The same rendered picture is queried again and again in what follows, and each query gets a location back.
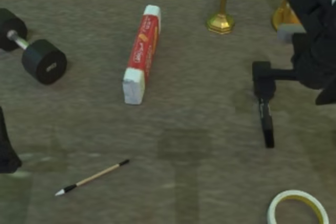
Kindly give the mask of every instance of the candlestick base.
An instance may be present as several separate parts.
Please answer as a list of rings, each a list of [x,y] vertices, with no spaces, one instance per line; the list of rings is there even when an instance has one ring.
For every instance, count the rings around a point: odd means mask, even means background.
[[[235,21],[233,20],[233,18],[230,15],[221,13],[216,13],[206,22],[206,27],[208,28],[208,30],[218,34],[231,33],[234,26]]]

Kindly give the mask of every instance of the gold vase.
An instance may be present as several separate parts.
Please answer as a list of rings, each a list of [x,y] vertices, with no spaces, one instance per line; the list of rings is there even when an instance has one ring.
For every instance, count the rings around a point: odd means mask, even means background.
[[[271,19],[273,28],[278,29],[278,26],[282,23],[285,24],[299,24],[300,21],[296,17],[295,13],[290,8],[287,0],[282,0],[279,8],[272,15]]]
[[[210,17],[206,26],[208,30],[218,34],[228,34],[233,30],[235,21],[226,13],[227,0],[220,0],[219,12]]]

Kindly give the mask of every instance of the gray surface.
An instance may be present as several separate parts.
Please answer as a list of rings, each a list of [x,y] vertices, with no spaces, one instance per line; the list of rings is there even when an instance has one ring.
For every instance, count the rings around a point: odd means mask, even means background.
[[[70,61],[44,87],[1,53],[0,101],[24,161],[0,176],[0,223],[266,223],[274,196],[316,196],[336,209],[335,108],[316,91],[279,82],[272,113],[276,148],[264,147],[251,62],[289,68],[270,15],[280,0],[230,0],[232,34],[208,32],[218,0],[0,0],[31,39],[47,38]],[[162,33],[141,106],[123,103],[121,80],[147,4],[162,8]],[[55,198],[64,186],[125,158],[132,163]],[[296,202],[279,223],[316,223]]]

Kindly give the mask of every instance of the dumbbell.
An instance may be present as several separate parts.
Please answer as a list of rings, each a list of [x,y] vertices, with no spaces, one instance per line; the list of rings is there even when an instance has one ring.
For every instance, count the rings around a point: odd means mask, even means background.
[[[29,44],[26,24],[15,14],[0,8],[0,49],[13,51],[21,47],[24,69],[42,84],[60,79],[67,68],[65,54],[45,39]]]

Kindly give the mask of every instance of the roll of tape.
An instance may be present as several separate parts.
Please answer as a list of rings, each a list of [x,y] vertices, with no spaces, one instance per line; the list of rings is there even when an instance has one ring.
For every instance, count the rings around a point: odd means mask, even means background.
[[[313,211],[315,212],[315,214],[317,215],[319,219],[319,224],[329,224],[328,214],[325,211],[322,204],[310,194],[307,194],[304,191],[299,191],[299,190],[283,191],[282,193],[279,193],[272,200],[271,204],[269,205],[268,211],[267,211],[267,223],[268,224],[277,224],[277,220],[275,218],[276,207],[280,202],[286,199],[296,199],[296,200],[304,202],[305,204],[307,204],[313,209]]]

